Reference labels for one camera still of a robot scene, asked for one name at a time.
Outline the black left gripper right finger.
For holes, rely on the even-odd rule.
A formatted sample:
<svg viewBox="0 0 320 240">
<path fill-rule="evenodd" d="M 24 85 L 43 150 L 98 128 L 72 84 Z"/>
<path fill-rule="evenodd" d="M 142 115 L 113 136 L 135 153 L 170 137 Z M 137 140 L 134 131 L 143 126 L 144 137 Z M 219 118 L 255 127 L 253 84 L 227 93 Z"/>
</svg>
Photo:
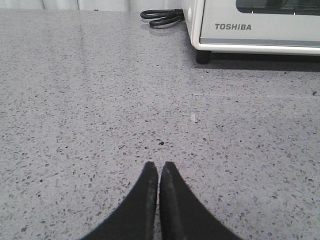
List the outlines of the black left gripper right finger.
<svg viewBox="0 0 320 240">
<path fill-rule="evenodd" d="M 167 161 L 162 169 L 159 213 L 163 240 L 239 240 L 202 205 Z"/>
</svg>

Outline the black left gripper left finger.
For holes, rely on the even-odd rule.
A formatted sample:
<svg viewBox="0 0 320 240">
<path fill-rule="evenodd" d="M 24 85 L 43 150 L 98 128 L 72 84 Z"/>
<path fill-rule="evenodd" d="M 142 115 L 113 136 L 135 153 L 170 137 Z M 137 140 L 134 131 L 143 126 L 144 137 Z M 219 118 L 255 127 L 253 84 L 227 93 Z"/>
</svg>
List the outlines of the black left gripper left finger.
<svg viewBox="0 0 320 240">
<path fill-rule="evenodd" d="M 157 207 L 158 172 L 153 162 L 143 170 L 126 198 L 84 240 L 152 240 Z"/>
</svg>

